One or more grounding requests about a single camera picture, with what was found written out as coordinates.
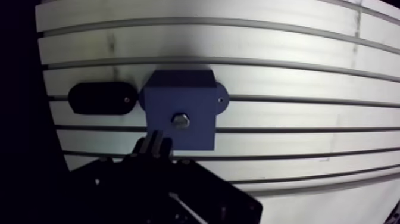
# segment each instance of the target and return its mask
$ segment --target metal bolt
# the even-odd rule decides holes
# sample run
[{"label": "metal bolt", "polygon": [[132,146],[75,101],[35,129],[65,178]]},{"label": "metal bolt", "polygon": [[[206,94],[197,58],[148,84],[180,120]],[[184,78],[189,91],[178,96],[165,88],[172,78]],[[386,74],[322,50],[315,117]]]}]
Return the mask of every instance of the metal bolt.
[{"label": "metal bolt", "polygon": [[186,114],[175,114],[171,122],[176,129],[186,129],[190,125],[189,117]]}]

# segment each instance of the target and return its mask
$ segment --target white slatwall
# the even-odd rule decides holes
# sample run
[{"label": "white slatwall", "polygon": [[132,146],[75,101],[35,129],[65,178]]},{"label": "white slatwall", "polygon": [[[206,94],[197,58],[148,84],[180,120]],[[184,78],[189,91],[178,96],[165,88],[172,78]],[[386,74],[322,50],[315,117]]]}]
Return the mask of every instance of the white slatwall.
[{"label": "white slatwall", "polygon": [[[399,173],[400,10],[376,0],[349,2],[394,18],[325,0],[51,1],[36,7],[37,30],[45,32],[38,40],[42,64],[53,68],[43,73],[46,91],[50,97],[65,98],[78,83],[109,81],[141,89],[156,69],[208,67],[232,99],[264,102],[231,101],[217,116],[217,128],[229,131],[215,135],[214,151],[180,149],[175,156],[201,157],[200,164],[244,191],[330,185]],[[185,18],[198,19],[198,24],[182,24]],[[231,25],[213,24],[216,21]],[[253,21],[266,28],[250,26]],[[288,32],[285,25],[302,33]],[[151,64],[141,64],[143,58]],[[165,58],[172,62],[158,64]],[[202,63],[181,64],[179,58],[202,58]],[[218,58],[227,63],[217,64]],[[238,58],[282,65],[238,64],[234,62]],[[303,63],[307,69],[288,68],[286,62]],[[354,72],[346,74],[342,69]],[[376,79],[383,76],[391,81]],[[269,102],[276,98],[291,102]],[[102,154],[120,158],[145,135],[135,130],[146,126],[139,105],[123,116],[74,114],[62,100],[50,101],[49,106],[70,170]],[[238,128],[241,131],[229,133]],[[324,131],[343,128],[353,132]],[[255,133],[254,129],[269,131]],[[272,129],[314,131],[274,133]],[[334,156],[337,153],[356,154]],[[321,156],[307,158],[313,154]],[[318,178],[338,173],[342,175]],[[260,197],[265,211],[262,223],[383,223],[400,197],[399,184],[390,181],[315,195]]]}]

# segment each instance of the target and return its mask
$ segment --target blue bracket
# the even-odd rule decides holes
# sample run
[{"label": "blue bracket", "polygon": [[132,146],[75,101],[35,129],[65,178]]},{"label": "blue bracket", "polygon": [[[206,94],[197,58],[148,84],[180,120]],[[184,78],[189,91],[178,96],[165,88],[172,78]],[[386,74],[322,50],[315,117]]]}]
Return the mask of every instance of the blue bracket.
[{"label": "blue bracket", "polygon": [[147,131],[161,130],[174,150],[214,150],[216,115],[229,104],[212,70],[156,70],[139,102]]}]

